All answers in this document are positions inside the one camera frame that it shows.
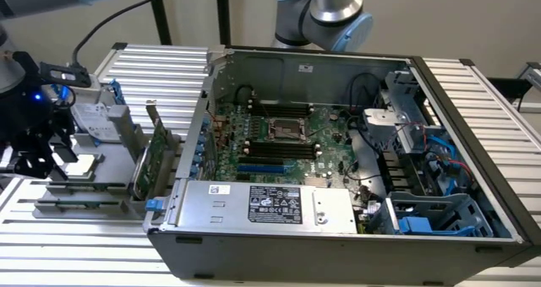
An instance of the wall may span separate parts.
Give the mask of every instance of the wall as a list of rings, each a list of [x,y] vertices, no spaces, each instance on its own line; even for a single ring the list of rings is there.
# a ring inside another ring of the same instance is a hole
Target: wall
[[[230,0],[233,43],[267,46],[275,0]],[[219,43],[215,0],[174,0],[171,27],[185,45]],[[490,76],[541,60],[539,0],[365,0],[374,30],[360,51],[470,58]]]
[[[38,60],[66,63],[92,26],[139,0],[106,0],[4,22],[12,40]],[[233,43],[267,46],[275,0],[230,0]],[[215,0],[166,0],[171,36],[182,45],[219,43]],[[492,76],[513,76],[525,61],[541,60],[539,0],[365,0],[374,30],[360,51],[470,58]],[[150,6],[119,17],[82,51],[94,70],[116,41],[158,44]]]
[[[36,61],[64,65],[79,41],[112,13],[140,0],[104,0],[92,6],[76,6],[19,19],[3,25],[20,50]],[[79,62],[94,72],[115,42],[159,44],[150,5],[127,12],[95,34],[79,53]]]

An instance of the black cable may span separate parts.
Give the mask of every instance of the black cable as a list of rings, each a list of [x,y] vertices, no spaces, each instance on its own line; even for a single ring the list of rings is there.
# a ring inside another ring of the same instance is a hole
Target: black cable
[[[71,108],[74,106],[75,102],[78,102],[78,95],[75,94],[75,91],[70,86],[66,86],[63,84],[58,84],[58,86],[62,86],[62,87],[67,88],[68,91],[70,91],[71,102],[67,105],[60,104],[60,106],[59,105],[56,106],[58,109],[67,110],[68,108]]]
[[[352,78],[352,80],[349,81],[349,110],[352,110],[352,107],[354,106],[354,84],[356,84],[356,81],[361,76],[365,76],[365,75],[370,75],[378,81],[378,83],[381,82],[380,78],[370,72],[360,73],[358,75],[356,75],[356,77]]]
[[[254,87],[253,87],[251,84],[241,84],[241,85],[238,86],[237,90],[235,90],[234,105],[238,105],[238,94],[239,94],[241,90],[242,90],[245,87],[249,87],[250,90],[254,91]]]
[[[353,180],[353,181],[366,181],[368,179],[373,179],[373,178],[376,178],[376,177],[381,177],[381,174],[376,174],[376,175],[373,175],[373,176],[369,176],[369,177],[365,177],[365,178],[354,178],[354,177],[352,177],[350,175],[349,175],[349,171],[350,171],[350,169],[352,169],[352,167],[354,166],[354,164],[357,163],[357,160],[349,165],[349,167],[348,167],[348,169],[346,169],[346,176],[348,176],[348,178],[350,178],[350,180]]]
[[[373,145],[373,143],[370,142],[370,140],[366,138],[365,133],[361,130],[361,123],[360,123],[361,117],[358,117],[357,120],[357,131],[361,134],[362,140],[366,142],[366,144],[369,145],[369,147],[374,150],[376,154],[380,154],[380,149]]]
[[[70,95],[71,95],[71,102],[67,105],[60,107],[60,108],[67,109],[67,108],[71,108],[74,106],[75,102],[78,102],[78,95],[75,94],[75,91],[70,86],[63,86],[63,87],[68,89]]]
[[[139,6],[144,5],[146,3],[151,2],[154,0],[143,0],[138,3],[135,3],[134,5],[128,6],[127,8],[124,8],[123,10],[115,12],[111,16],[108,16],[91,30],[91,32],[87,34],[87,36],[83,38],[82,42],[79,42],[78,46],[75,46],[74,49],[74,53],[71,56],[71,61],[72,61],[72,65],[79,65],[79,61],[78,61],[78,55],[79,55],[79,51],[82,49],[82,47],[86,45],[86,43],[88,42],[88,40],[92,38],[94,34],[100,30],[102,26],[106,25],[112,19],[115,19],[118,16],[120,16],[122,14],[124,14],[127,11],[132,10],[134,8],[138,8]]]
[[[318,134],[322,130],[327,129],[330,127],[330,125],[326,125],[325,127],[322,127],[321,129],[315,130],[314,132],[311,132],[306,137],[311,137],[315,134]]]

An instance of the cable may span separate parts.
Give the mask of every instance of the cable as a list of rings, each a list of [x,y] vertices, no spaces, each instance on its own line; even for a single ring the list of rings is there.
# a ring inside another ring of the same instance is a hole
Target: cable
[[[356,77],[352,78],[352,80],[349,81],[349,110],[350,111],[353,110],[353,107],[354,107],[354,84],[356,84],[357,79],[365,75],[372,76],[378,81],[378,83],[381,82],[380,78],[370,72],[360,73],[358,75],[356,75]],[[358,102],[360,102],[360,98],[357,98],[356,107],[358,107]]]
[[[425,131],[425,125],[422,124],[422,123],[420,123],[420,122],[408,122],[406,124],[404,124],[400,128],[398,128],[398,130],[396,130],[394,132],[393,132],[393,134],[389,136],[389,139],[386,140],[386,143],[385,143],[385,145],[384,145],[384,149],[386,150],[386,149],[389,149],[389,146],[390,146],[390,144],[392,144],[392,142],[396,140],[396,136],[398,135],[398,132],[400,131],[402,131],[402,129],[406,127],[406,126],[409,126],[409,125],[418,125],[418,126],[421,126],[422,127],[422,143],[424,143],[424,145],[425,145],[425,148],[422,149],[424,151],[426,150],[426,140],[428,140],[428,138],[426,138],[426,131]]]
[[[78,55],[79,55],[79,51],[82,49],[82,47],[86,45],[86,43],[88,42],[88,40],[92,38],[94,34],[100,30],[100,28],[103,27],[103,25],[106,25],[112,19],[115,19],[118,16],[120,16],[122,14],[124,14],[126,12],[128,12],[130,10],[132,10],[134,8],[140,7],[142,5],[144,5],[146,3],[151,2],[154,0],[143,0],[138,3],[135,3],[134,5],[128,6],[127,8],[124,8],[123,10],[115,12],[111,16],[108,16],[91,30],[91,32],[87,34],[87,36],[83,38],[82,42],[79,42],[78,46],[75,46],[74,49],[74,53],[71,56],[71,61],[72,61],[72,65],[80,66],[79,61],[78,61]]]
[[[311,133],[309,134],[309,136],[306,136],[306,137],[311,137],[313,135],[315,135],[317,133],[319,133],[322,130],[327,129],[329,127],[330,127],[330,125],[326,125],[326,126],[322,127],[321,129],[318,129],[318,130],[315,130],[314,132],[311,132]]]
[[[373,178],[376,178],[376,177],[381,177],[381,174],[376,174],[376,175],[373,175],[373,176],[369,176],[369,177],[365,177],[365,178],[354,178],[354,177],[352,177],[350,175],[349,175],[349,171],[350,171],[350,169],[352,169],[352,167],[354,166],[354,164],[357,163],[358,161],[356,160],[350,165],[349,165],[349,167],[348,167],[348,169],[346,169],[346,173],[345,173],[345,175],[348,176],[348,178],[350,178],[350,180],[353,180],[353,181],[366,181],[368,179],[373,179]]]
[[[456,163],[457,165],[461,166],[461,168],[462,168],[464,171],[466,172],[468,178],[470,179],[470,181],[473,181],[473,178],[472,178],[472,170],[470,170],[469,166],[468,166],[464,162],[460,162],[460,161],[457,161],[457,160],[448,160],[448,161],[449,161],[450,163]]]
[[[222,127],[221,127],[221,125],[218,123],[218,120],[217,120],[217,117],[213,115],[213,113],[210,111],[206,111],[206,112],[213,118],[213,124],[217,123],[217,128],[218,128],[218,141],[217,141],[217,144],[219,144],[221,141],[222,141]]]
[[[75,102],[78,102],[78,95],[75,94],[74,89],[70,86],[66,86],[63,84],[59,84],[62,87],[64,87],[68,91],[70,91],[70,95],[71,95],[71,102],[67,105],[63,105],[62,103],[64,102],[64,100],[62,101],[60,105],[56,106],[58,109],[60,110],[67,110],[68,108],[71,108],[75,104]]]
[[[361,134],[362,140],[365,140],[366,144],[374,150],[376,154],[380,154],[378,148],[373,145],[373,143],[370,142],[370,140],[366,138],[365,134],[362,133],[360,120],[361,120],[361,117],[358,117],[358,120],[357,120],[357,131]]]

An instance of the blue cable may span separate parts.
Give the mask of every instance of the blue cable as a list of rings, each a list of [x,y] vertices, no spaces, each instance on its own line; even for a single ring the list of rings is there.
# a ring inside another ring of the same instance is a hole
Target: blue cable
[[[440,144],[441,146],[444,146],[445,148],[449,149],[450,159],[454,160],[454,158],[457,157],[457,150],[456,150],[454,146],[452,144],[449,144],[445,140],[442,140],[440,137],[436,137],[434,135],[430,135],[428,137],[428,139],[433,140],[437,144]],[[454,189],[454,178],[450,179],[449,187],[445,191],[444,196],[449,196],[453,189]]]

